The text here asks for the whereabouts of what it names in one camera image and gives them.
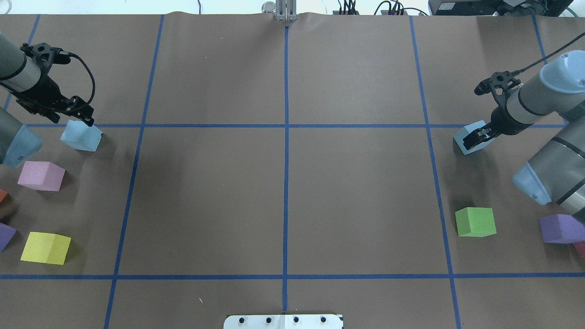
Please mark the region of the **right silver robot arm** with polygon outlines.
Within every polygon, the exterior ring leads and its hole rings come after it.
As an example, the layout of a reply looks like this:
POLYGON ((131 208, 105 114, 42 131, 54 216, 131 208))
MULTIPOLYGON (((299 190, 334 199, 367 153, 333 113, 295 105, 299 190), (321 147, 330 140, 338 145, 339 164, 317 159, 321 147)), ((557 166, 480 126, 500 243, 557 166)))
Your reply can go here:
POLYGON ((488 121, 456 133, 463 154, 488 146, 497 137, 512 137, 556 114, 564 125, 543 142, 516 171, 513 183, 540 205, 555 204, 584 223, 584 52, 570 50, 542 66, 522 82, 517 71, 495 72, 477 84, 477 95, 492 95, 496 107, 488 121))

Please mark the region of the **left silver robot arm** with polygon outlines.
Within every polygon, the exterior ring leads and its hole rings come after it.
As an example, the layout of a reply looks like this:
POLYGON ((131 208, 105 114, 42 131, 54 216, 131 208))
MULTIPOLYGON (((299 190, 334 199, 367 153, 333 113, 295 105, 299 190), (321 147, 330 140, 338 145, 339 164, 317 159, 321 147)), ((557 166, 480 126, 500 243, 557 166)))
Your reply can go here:
MULTIPOLYGON (((29 114, 52 123, 59 123, 66 115, 88 127, 94 126, 92 102, 96 95, 96 79, 80 55, 48 43, 23 43, 19 46, 2 33, 0 83, 1 88, 29 114), (72 59, 78 60, 89 75, 91 90, 88 100, 78 95, 65 96, 59 84, 50 77, 53 66, 67 65, 72 59)), ((11 169, 21 166, 43 145, 41 137, 4 107, 0 111, 0 141, 1 165, 11 169)))

